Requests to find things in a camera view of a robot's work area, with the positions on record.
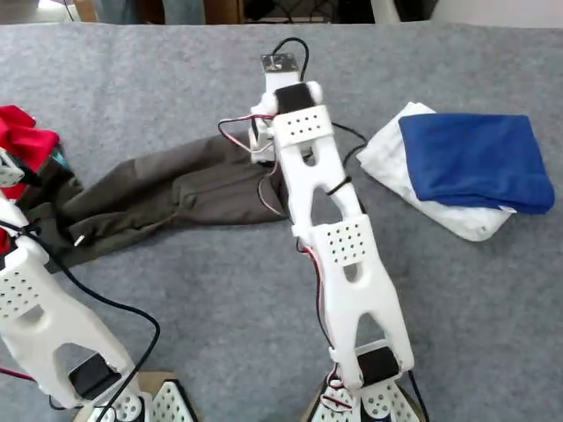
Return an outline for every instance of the folded towel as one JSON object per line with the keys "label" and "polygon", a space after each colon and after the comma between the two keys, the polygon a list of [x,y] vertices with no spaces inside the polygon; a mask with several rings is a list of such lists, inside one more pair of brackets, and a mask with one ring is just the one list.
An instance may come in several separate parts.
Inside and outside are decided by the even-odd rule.
{"label": "folded towel", "polygon": [[474,242],[487,240],[510,217],[510,213],[485,207],[447,207],[432,200],[421,202],[416,198],[406,168],[405,145],[398,120],[403,116],[423,113],[434,111],[421,103],[409,103],[357,155],[362,168],[375,180],[456,235]]}
{"label": "folded towel", "polygon": [[419,200],[544,214],[555,201],[530,120],[438,113],[398,121]]}

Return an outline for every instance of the white cloth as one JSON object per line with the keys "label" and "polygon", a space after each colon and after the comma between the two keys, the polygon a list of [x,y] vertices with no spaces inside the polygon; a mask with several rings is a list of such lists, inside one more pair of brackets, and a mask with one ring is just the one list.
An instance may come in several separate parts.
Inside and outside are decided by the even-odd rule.
{"label": "white cloth", "polygon": [[377,132],[364,151],[357,155],[362,168],[423,214],[466,240],[479,242],[491,237],[514,210],[484,207],[449,207],[432,200],[420,201],[406,168],[406,153],[398,120],[403,116],[435,113],[422,103],[408,103]]}

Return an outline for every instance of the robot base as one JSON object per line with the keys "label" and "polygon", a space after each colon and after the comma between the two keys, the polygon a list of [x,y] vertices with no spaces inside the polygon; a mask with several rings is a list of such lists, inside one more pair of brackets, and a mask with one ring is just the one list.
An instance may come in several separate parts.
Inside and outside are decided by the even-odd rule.
{"label": "robot base", "polygon": [[[106,413],[103,422],[197,422],[198,418],[177,380],[166,380],[154,399],[148,393],[140,397],[121,397]],[[98,419],[95,409],[88,422]]]}
{"label": "robot base", "polygon": [[[333,397],[350,408],[331,401]],[[346,389],[323,382],[301,422],[427,422],[419,405],[395,381],[361,389],[352,397]]]}

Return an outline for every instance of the perforated panel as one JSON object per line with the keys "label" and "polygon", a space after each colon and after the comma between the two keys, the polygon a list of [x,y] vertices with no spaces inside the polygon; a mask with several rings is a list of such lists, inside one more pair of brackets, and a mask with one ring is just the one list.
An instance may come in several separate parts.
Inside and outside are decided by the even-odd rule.
{"label": "perforated panel", "polygon": [[[130,422],[134,421],[141,414],[143,407],[141,399],[134,395],[120,397],[120,400],[113,404],[113,408],[107,411],[102,419],[103,422]],[[88,422],[96,422],[102,409],[95,409]]]}
{"label": "perforated panel", "polygon": [[319,240],[326,242],[335,264],[349,266],[362,261],[366,256],[366,242],[371,231],[362,217],[347,219],[335,224],[323,224],[314,228]]}
{"label": "perforated panel", "polygon": [[333,125],[324,105],[279,114],[273,126],[280,148],[333,135]]}
{"label": "perforated panel", "polygon": [[395,382],[382,382],[364,389],[362,402],[365,411],[375,420],[392,414],[395,422],[419,422]]}
{"label": "perforated panel", "polygon": [[151,422],[195,422],[174,382],[165,382],[152,401]]}
{"label": "perforated panel", "polygon": [[39,303],[39,291],[25,271],[0,272],[0,323],[22,316]]}
{"label": "perforated panel", "polygon": [[[323,396],[334,397],[351,405],[352,409],[346,410],[335,403],[323,399]],[[361,409],[359,404],[360,402],[353,399],[346,389],[333,389],[328,386],[320,394],[317,408],[312,411],[311,422],[360,422]]]}

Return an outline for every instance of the cloth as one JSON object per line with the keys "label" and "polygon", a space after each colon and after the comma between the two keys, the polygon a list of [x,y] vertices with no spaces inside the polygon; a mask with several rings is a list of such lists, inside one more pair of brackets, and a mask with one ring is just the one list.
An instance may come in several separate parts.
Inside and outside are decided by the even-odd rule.
{"label": "cloth", "polygon": [[[248,144],[247,134],[237,137]],[[164,228],[282,220],[258,196],[268,172],[220,135],[127,160],[88,189],[52,155],[39,171],[42,186],[28,186],[18,206],[73,266]],[[265,179],[261,191],[269,205],[283,209],[280,172]]]}
{"label": "cloth", "polygon": [[419,200],[545,214],[555,202],[527,116],[439,113],[398,124]]}
{"label": "cloth", "polygon": [[[59,135],[51,130],[35,127],[35,119],[15,105],[0,106],[0,147],[17,156],[32,171],[37,171],[47,159]],[[3,187],[2,192],[9,200],[17,200],[26,189],[18,183]]]}
{"label": "cloth", "polygon": [[508,212],[486,207],[447,207],[432,200],[420,201],[413,189],[399,122],[405,116],[431,113],[435,111],[422,103],[408,103],[371,138],[357,158],[372,178],[446,229],[473,242],[487,240],[510,217]]}

